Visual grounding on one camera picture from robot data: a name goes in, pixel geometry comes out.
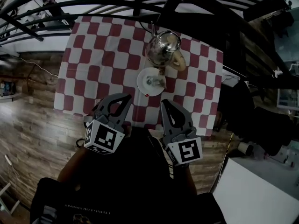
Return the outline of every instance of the white saucer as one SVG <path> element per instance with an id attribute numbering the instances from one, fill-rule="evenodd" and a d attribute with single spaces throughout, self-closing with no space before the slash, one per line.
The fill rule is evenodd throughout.
<path id="1" fill-rule="evenodd" d="M 159 69 L 155 67 L 148 67 L 140 71 L 137 77 L 137 87 L 142 94 L 144 94 L 145 96 L 157 96 L 164 91 L 164 87 L 159 87 L 159 86 L 153 87 L 146 83 L 146 78 L 148 76 L 158 76 L 158 75 L 159 75 Z"/>

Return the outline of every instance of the table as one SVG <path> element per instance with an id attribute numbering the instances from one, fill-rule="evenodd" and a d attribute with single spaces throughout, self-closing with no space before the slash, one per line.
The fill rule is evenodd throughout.
<path id="1" fill-rule="evenodd" d="M 157 27 L 157 31 L 167 29 Z M 103 97 L 123 92 L 133 102 L 126 121 L 161 130 L 159 105 L 167 98 L 192 113 L 197 135 L 210 136 L 220 95 L 223 53 L 185 34 L 177 33 L 187 68 L 165 71 L 167 88 L 145 97 L 137 88 L 139 72 L 150 64 L 144 55 L 151 34 L 137 21 L 79 17 L 68 40 L 55 94 L 54 109 L 85 116 Z"/>

